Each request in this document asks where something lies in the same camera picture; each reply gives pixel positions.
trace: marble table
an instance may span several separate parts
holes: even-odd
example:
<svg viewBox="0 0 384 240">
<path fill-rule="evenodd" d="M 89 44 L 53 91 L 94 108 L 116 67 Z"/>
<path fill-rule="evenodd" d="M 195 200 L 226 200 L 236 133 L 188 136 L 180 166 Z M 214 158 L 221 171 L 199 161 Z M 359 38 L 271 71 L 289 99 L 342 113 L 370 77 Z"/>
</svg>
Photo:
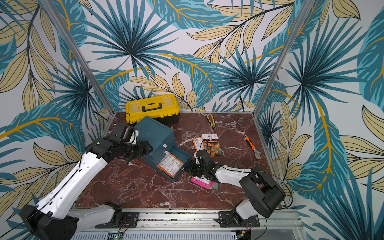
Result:
<svg viewBox="0 0 384 240">
<path fill-rule="evenodd" d="M 117 113 L 114 123 L 124 113 Z M 250 168 L 262 166 L 270 171 L 251 114 L 213 114 L 222 156 L 214 157 L 220 164 Z M 192 154 L 193 137 L 211 134 L 213 130 L 204 114 L 180 113 L 179 123 L 170 126 L 175 131 L 176 145 Z M 261 159 L 244 141 L 246 134 Z M 191 176 L 183 172 L 176 182 L 170 182 L 139 159 L 129 163 L 115 158 L 88 184 L 79 196 L 76 207 L 96 207 L 107 201 L 130 208 L 209 208 L 231 209 L 245 198 L 241 188 L 219 184 L 218 190 L 204 189 L 193 184 Z"/>
</svg>

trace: packaging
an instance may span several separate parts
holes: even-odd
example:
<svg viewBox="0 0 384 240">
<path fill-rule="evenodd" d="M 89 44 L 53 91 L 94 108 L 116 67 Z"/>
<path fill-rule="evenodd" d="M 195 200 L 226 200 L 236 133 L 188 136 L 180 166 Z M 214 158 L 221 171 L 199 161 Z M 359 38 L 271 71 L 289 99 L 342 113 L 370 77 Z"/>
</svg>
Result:
<svg viewBox="0 0 384 240">
<path fill-rule="evenodd" d="M 217 134 L 203 134 L 202 138 L 204 149 L 207 150 L 207 153 L 209 153 L 211 157 L 223 154 L 218 142 Z"/>
</svg>

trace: metal base plate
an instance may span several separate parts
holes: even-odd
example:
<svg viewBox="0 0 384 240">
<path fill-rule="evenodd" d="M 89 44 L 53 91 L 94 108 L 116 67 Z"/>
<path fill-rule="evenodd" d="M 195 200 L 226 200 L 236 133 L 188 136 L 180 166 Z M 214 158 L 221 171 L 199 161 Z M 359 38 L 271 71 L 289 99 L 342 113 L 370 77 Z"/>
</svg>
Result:
<svg viewBox="0 0 384 240">
<path fill-rule="evenodd" d="M 121 219 L 123 222 L 125 222 L 125 219 L 127 219 L 127 222 L 124 226 L 122 224 L 115 226 L 113 223 L 105 223 L 96 225 L 95 228 L 136 228 L 138 218 L 139 212 L 122 212 Z"/>
<path fill-rule="evenodd" d="M 218 217 L 216 221 L 220 224 L 220 227 L 260 227 L 258 215 L 254 215 L 246 220 L 241 219 L 238 224 L 235 223 L 232 211 L 220 211 L 218 212 Z"/>
</svg>

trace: metal pole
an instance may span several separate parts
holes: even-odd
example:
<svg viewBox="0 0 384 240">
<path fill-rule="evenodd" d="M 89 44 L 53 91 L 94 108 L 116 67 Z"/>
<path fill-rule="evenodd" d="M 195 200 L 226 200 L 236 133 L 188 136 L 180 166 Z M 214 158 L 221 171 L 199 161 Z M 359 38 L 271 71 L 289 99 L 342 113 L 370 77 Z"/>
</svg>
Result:
<svg viewBox="0 0 384 240">
<path fill-rule="evenodd" d="M 71 50 L 73 57 L 76 59 L 77 63 L 84 71 L 85 76 L 88 78 L 96 94 L 99 95 L 99 98 L 103 103 L 104 107 L 107 109 L 110 115 L 113 115 L 114 111 L 108 99 L 102 92 L 99 83 L 97 83 L 97 80 L 94 74 L 92 73 L 92 70 L 89 68 L 88 63 L 82 55 L 75 40 L 73 39 L 72 34 L 68 31 L 68 28 L 65 26 L 65 22 L 63 18 L 60 17 L 60 13 L 53 5 L 52 0 L 40 0 L 40 3 L 44 6 L 44 9 L 47 11 L 47 14 L 53 22 L 53 25 L 56 27 L 57 31 L 61 34 L 61 37 L 64 39 L 65 43 L 68 45 L 69 50 Z"/>
<path fill-rule="evenodd" d="M 287 39 L 285 40 L 284 46 L 281 49 L 281 52 L 277 58 L 275 66 L 273 67 L 271 74 L 269 75 L 268 80 L 264 86 L 263 92 L 262 92 L 259 100 L 257 101 L 255 109 L 253 110 L 253 116 L 255 118 L 259 115 L 261 108 L 262 108 L 269 92 L 271 91 L 273 83 L 277 77 L 277 73 L 279 72 L 281 66 L 283 65 L 283 61 L 285 60 L 285 58 L 288 55 L 293 43 L 295 42 L 295 39 L 300 32 L 301 26 L 304 24 L 304 21 L 307 18 L 314 2 L 315 2 L 315 0 L 305 0 L 303 5 L 301 6 L 299 13 L 297 14 L 297 17 L 296 17 L 295 21 L 293 22 L 291 32 L 289 33 Z"/>
</svg>

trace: paper card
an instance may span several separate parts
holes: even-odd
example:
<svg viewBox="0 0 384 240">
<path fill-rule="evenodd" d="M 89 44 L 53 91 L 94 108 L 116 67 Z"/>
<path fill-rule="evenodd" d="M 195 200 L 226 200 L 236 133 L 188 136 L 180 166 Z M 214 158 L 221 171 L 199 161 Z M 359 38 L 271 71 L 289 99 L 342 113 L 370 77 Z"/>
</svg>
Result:
<svg viewBox="0 0 384 240">
<path fill-rule="evenodd" d="M 171 153 L 168 153 L 159 162 L 159 164 L 157 165 L 157 168 L 165 172 L 170 177 L 174 177 L 182 166 L 183 166 L 183 162 L 181 162 Z"/>
<path fill-rule="evenodd" d="M 195 137 L 195 138 L 192 138 L 192 140 L 193 140 L 193 144 L 195 145 L 196 151 L 204 149 L 204 146 L 202 144 L 203 143 L 202 137 Z"/>
</svg>

